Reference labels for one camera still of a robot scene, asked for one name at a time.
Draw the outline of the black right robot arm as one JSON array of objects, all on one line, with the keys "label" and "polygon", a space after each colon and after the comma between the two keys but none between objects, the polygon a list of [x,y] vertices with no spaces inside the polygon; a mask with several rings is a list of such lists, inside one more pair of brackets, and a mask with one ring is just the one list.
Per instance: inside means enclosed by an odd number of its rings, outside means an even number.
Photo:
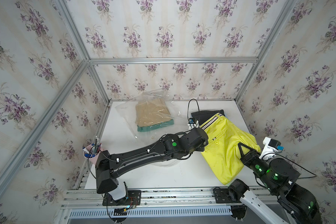
[{"label": "black right robot arm", "polygon": [[277,197],[277,202],[297,223],[322,223],[316,197],[297,184],[301,174],[280,155],[284,148],[279,141],[267,138],[261,153],[241,142],[238,149],[243,165],[253,171],[255,179],[261,180],[262,186]]}]

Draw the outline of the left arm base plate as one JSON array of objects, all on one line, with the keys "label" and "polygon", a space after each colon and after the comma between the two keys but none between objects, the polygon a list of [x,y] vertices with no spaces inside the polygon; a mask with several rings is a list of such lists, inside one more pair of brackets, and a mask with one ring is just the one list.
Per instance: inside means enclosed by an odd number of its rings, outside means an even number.
[{"label": "left arm base plate", "polygon": [[128,195],[119,200],[113,200],[112,196],[108,193],[103,196],[103,206],[137,206],[141,203],[141,190],[128,190]]}]

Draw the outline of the clear plastic vacuum bag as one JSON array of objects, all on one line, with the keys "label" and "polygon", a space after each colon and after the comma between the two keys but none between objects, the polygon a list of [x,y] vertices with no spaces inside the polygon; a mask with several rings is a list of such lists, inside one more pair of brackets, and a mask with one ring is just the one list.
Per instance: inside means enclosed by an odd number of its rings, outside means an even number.
[{"label": "clear plastic vacuum bag", "polygon": [[141,95],[115,107],[134,138],[143,146],[168,133],[186,132],[198,127],[163,89],[144,91]]}]

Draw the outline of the dark grey trousers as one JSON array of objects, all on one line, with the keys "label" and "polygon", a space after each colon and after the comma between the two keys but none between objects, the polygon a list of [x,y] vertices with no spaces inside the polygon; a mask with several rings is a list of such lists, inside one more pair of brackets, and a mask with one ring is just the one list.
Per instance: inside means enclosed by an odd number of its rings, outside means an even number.
[{"label": "dark grey trousers", "polygon": [[215,110],[215,111],[209,111],[209,110],[203,110],[198,112],[193,112],[191,114],[191,117],[189,118],[196,118],[199,121],[199,125],[206,122],[208,119],[210,119],[215,114],[221,114],[225,116],[224,110]]}]

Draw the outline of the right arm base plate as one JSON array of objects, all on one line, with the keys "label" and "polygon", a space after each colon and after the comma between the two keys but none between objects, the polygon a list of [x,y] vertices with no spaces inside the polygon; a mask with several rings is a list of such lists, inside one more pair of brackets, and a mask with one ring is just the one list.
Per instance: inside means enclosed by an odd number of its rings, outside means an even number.
[{"label": "right arm base plate", "polygon": [[215,187],[212,191],[216,203],[240,203],[240,199],[244,196],[241,191],[231,187],[224,189]]}]

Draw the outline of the beige trousers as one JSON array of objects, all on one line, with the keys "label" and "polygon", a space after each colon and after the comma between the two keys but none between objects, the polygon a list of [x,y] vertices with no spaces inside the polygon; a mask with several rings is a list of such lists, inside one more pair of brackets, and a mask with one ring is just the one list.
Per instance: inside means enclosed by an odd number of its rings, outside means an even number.
[{"label": "beige trousers", "polygon": [[140,127],[152,126],[172,119],[165,100],[155,98],[137,103],[135,124]]}]

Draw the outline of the yellow-green trousers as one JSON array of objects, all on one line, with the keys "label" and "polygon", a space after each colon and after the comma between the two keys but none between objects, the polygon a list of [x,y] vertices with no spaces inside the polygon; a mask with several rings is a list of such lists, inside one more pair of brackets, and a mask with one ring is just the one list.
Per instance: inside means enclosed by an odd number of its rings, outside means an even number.
[{"label": "yellow-green trousers", "polygon": [[200,127],[209,137],[202,156],[223,185],[230,183],[244,167],[240,160],[239,142],[261,153],[253,135],[240,130],[221,114],[215,114]]}]

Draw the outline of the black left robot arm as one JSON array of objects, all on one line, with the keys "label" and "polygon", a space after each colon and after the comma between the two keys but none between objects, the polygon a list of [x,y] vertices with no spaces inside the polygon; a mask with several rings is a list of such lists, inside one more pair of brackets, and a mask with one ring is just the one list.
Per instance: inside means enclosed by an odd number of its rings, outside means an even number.
[{"label": "black left robot arm", "polygon": [[200,127],[186,132],[165,134],[156,142],[133,151],[109,154],[102,151],[95,163],[96,192],[109,194],[114,201],[127,197],[125,184],[119,184],[123,174],[142,166],[172,159],[186,160],[193,152],[203,152],[208,145],[208,135]]}]

